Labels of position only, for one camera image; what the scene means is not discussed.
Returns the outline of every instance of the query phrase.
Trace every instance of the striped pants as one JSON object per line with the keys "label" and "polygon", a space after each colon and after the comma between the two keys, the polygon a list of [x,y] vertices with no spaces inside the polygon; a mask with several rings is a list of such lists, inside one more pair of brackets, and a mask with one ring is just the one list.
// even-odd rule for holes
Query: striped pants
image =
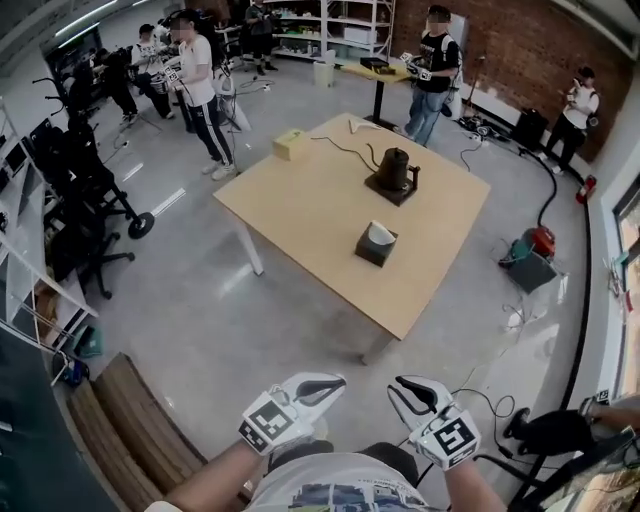
{"label": "striped pants", "polygon": [[205,143],[211,158],[224,165],[233,163],[233,156],[229,151],[229,145],[220,131],[218,124],[217,100],[213,98],[209,103],[199,107],[189,107],[189,113],[196,133],[202,142]]}

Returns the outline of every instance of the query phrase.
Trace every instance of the concrete floor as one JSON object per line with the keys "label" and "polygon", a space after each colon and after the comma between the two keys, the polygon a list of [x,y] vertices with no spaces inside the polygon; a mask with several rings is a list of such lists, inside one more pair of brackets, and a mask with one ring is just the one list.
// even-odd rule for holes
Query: concrete floor
{"label": "concrete floor", "polygon": [[[373,82],[337,71],[335,88],[317,89],[308,63],[277,65],[280,71],[268,76],[275,82],[270,91],[238,97],[253,125],[233,141],[227,135],[240,169],[266,156],[271,140],[290,128],[310,129],[341,112],[365,116],[372,110]],[[252,75],[238,71],[235,78],[241,83]],[[406,84],[387,87],[383,117],[405,122],[410,97]],[[97,375],[118,351],[129,354],[203,454],[213,457],[237,438],[242,411],[262,390],[302,370],[346,376],[347,391],[327,414],[329,440],[344,451],[407,436],[386,397],[396,375],[424,375],[451,390],[481,390],[494,404],[511,394],[518,408],[529,406],[534,413],[558,405],[584,287],[584,219],[570,178],[558,179],[558,197],[544,218],[556,234],[556,263],[564,277],[522,297],[496,261],[507,242],[535,225],[551,180],[538,165],[493,145],[467,153],[472,172],[492,187],[473,232],[407,338],[375,366],[364,367],[356,356],[379,328],[257,235],[265,273],[256,277],[223,208],[211,198],[221,185],[200,174],[209,161],[204,146],[185,132],[179,116],[162,120],[146,98],[136,100],[162,131],[138,121],[118,136],[117,143],[128,139],[130,145],[108,166],[123,179],[144,164],[122,185],[138,211],[152,210],[180,188],[186,194],[158,217],[147,237],[118,242],[118,251],[132,250],[137,259],[109,267],[111,301],[90,286],[88,300],[100,313],[106,341],[106,354],[91,365]],[[100,122],[103,159],[113,153],[119,115],[109,102],[93,120]],[[444,117],[431,139],[431,149],[460,165],[460,151],[476,144]],[[484,434],[483,449],[497,453],[486,402],[470,393],[460,399]],[[505,400],[499,412],[509,409]],[[481,470],[505,499],[518,487],[488,463]],[[435,507],[449,503],[435,470],[420,490]]]}

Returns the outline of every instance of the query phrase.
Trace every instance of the red brick wall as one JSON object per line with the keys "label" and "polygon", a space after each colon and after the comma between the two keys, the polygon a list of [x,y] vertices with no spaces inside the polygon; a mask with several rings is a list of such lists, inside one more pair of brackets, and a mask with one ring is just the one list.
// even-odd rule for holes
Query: red brick wall
{"label": "red brick wall", "polygon": [[[427,0],[396,0],[392,53],[415,53],[424,30]],[[581,155],[593,160],[604,145],[633,78],[633,62],[598,31],[550,0],[440,0],[469,20],[464,59],[465,82],[487,60],[480,88],[498,91],[515,108],[533,107],[555,122],[564,106],[563,91],[585,64],[596,72],[600,126],[590,132]]]}

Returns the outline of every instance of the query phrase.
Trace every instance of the small table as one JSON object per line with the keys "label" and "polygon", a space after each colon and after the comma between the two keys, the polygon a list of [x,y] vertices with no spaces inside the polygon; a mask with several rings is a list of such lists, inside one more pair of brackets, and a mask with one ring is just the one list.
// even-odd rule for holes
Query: small table
{"label": "small table", "polygon": [[[233,215],[253,270],[262,262],[247,225],[318,281],[378,324],[383,332],[363,362],[374,360],[392,340],[402,340],[435,294],[489,194],[489,185],[440,155],[388,130],[351,134],[341,114],[310,137],[330,137],[370,159],[389,147],[405,150],[419,165],[420,188],[397,207],[364,185],[371,171],[327,140],[312,140],[293,162],[268,156],[214,194]],[[383,268],[355,255],[371,220],[398,233]]]}
{"label": "small table", "polygon": [[376,99],[373,104],[373,114],[367,116],[365,119],[377,124],[378,126],[382,126],[387,130],[393,130],[393,128],[395,127],[393,123],[380,118],[380,112],[382,110],[382,96],[384,95],[384,85],[395,84],[398,82],[402,82],[403,80],[408,80],[411,75],[407,72],[407,69],[404,65],[392,64],[389,67],[396,71],[395,75],[379,75],[375,71],[372,71],[369,68],[365,68],[362,64],[357,63],[343,64],[342,70],[346,71],[347,73],[352,73],[354,75],[362,76],[364,78],[368,78],[369,80],[376,80],[378,82],[376,84]]}

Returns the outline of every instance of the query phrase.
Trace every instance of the table leg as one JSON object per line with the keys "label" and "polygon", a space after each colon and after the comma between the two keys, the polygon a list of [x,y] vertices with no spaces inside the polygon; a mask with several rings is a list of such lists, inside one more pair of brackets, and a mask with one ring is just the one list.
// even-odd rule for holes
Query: table leg
{"label": "table leg", "polygon": [[249,261],[251,261],[251,266],[253,267],[253,272],[257,276],[262,275],[262,273],[264,272],[264,269],[262,268],[262,261],[260,261],[260,256],[258,256],[256,246],[253,245],[253,240],[251,240],[251,233],[249,233],[247,225],[232,213],[230,213],[229,216],[231,217],[231,222],[233,222],[233,226],[236,229],[236,233],[238,235],[238,238],[240,239],[240,243],[244,247],[244,250],[247,251]]}
{"label": "table leg", "polygon": [[361,356],[362,364],[369,366],[375,363],[394,341],[398,340],[387,331],[382,331],[373,342],[373,345],[371,345],[369,351]]}

